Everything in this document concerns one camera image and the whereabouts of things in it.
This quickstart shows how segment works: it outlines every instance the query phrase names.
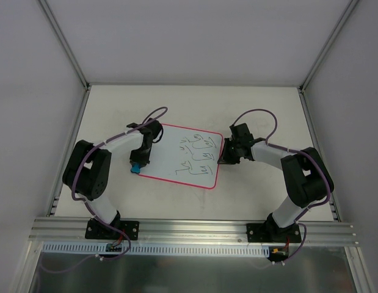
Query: black mounting bracket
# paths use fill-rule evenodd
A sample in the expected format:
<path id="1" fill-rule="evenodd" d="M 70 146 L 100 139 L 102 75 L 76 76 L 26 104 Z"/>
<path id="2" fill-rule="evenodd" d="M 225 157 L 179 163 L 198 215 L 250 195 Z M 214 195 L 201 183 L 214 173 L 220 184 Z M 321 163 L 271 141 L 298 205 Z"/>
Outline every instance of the black mounting bracket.
<path id="1" fill-rule="evenodd" d="M 114 225 L 115 228 L 123 230 L 131 241 L 136 241 L 139 238 L 139 226 L 140 222 L 138 221 L 122 220 L 115 222 Z M 112 231 L 95 219 L 90 219 L 87 223 L 84 237 L 86 239 L 117 240 L 120 237 L 120 233 Z"/>
<path id="2" fill-rule="evenodd" d="M 269 243 L 301 243 L 301 235 L 298 224 L 293 224 L 287 231 L 283 231 L 277 235 L 271 235 L 264 230 L 263 223 L 248 223 L 245 225 L 247 229 L 247 241 L 252 242 L 269 242 Z"/>

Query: glass panel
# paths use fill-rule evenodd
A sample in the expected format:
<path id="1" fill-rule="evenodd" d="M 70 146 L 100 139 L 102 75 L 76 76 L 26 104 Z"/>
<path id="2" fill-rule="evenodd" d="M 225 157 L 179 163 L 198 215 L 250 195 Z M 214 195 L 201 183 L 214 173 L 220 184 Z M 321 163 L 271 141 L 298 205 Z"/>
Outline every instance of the glass panel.
<path id="1" fill-rule="evenodd" d="M 69 268 L 84 255 L 45 253 L 44 266 Z M 237 293 L 355 292 L 343 248 L 304 248 L 285 266 L 266 259 L 125 256 L 89 259 L 68 273 L 38 271 L 40 292 Z M 34 278 L 31 292 L 38 292 Z"/>

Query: white wall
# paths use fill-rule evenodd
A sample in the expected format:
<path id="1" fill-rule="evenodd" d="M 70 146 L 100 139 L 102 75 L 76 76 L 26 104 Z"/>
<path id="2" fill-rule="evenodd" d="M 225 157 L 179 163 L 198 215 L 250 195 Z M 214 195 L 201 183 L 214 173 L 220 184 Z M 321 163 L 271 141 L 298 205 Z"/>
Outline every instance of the white wall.
<path id="1" fill-rule="evenodd" d="M 43 215 L 82 87 L 35 0 L 0 0 L 0 292 Z"/>
<path id="2" fill-rule="evenodd" d="M 301 85 L 349 0 L 49 0 L 90 82 Z"/>
<path id="3" fill-rule="evenodd" d="M 378 0 L 360 1 L 307 98 L 341 215 L 358 229 L 378 292 Z"/>

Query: whiteboard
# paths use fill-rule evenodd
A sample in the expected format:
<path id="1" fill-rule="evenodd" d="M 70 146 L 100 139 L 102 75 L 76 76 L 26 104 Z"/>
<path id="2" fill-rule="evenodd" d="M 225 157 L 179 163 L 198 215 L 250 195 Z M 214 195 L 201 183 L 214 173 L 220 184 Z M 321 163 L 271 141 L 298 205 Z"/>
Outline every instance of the whiteboard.
<path id="1" fill-rule="evenodd" d="M 140 176 L 215 188 L 223 136 L 175 125 L 163 125 L 163 129 L 163 137 L 153 144 L 150 163 L 141 169 Z"/>

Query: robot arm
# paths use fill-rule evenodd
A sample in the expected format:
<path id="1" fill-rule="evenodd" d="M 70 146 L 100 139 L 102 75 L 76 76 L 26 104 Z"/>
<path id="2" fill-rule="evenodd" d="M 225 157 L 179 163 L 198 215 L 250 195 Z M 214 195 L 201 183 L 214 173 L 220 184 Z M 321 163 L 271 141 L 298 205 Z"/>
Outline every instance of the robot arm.
<path id="1" fill-rule="evenodd" d="M 296 218 L 308 205 L 326 196 L 325 182 L 316 167 L 303 155 L 271 147 L 262 138 L 254 139 L 245 123 L 230 126 L 230 129 L 232 136 L 224 141 L 219 164 L 238 164 L 243 157 L 250 161 L 264 162 L 283 172 L 288 196 L 264 223 L 271 238 L 279 241 L 279 236 L 294 225 Z M 333 181 L 316 149 L 306 148 L 302 152 L 317 163 L 333 191 Z"/>
<path id="2" fill-rule="evenodd" d="M 135 123 L 129 128 L 138 126 Z M 110 163 L 112 159 L 121 157 L 131 151 L 130 163 L 132 172 L 139 173 L 140 168 L 149 163 L 152 143 L 162 131 L 162 125 L 155 120 L 138 131 L 112 140 L 94 151 L 86 161 L 80 172 L 75 192 L 83 196 L 87 206 L 104 223 L 112 224 L 119 220 L 120 213 L 111 205 L 109 198 L 104 194 L 109 179 Z M 94 147 L 94 144 L 79 141 L 72 151 L 71 157 L 65 168 L 62 181 L 72 189 L 75 174 L 84 159 L 84 156 Z"/>

